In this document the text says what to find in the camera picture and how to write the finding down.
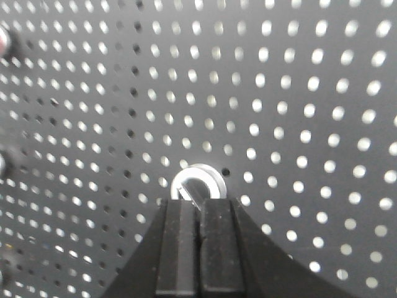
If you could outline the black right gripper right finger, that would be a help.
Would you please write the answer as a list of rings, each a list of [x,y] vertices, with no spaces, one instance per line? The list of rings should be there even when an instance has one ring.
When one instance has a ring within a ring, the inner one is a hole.
[[[351,297],[289,257],[237,202],[205,200],[200,236],[202,297]]]

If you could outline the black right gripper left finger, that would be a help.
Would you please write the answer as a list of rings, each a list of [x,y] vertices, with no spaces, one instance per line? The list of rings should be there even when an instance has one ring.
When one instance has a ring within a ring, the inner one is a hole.
[[[197,219],[189,201],[162,201],[103,297],[198,297]]]

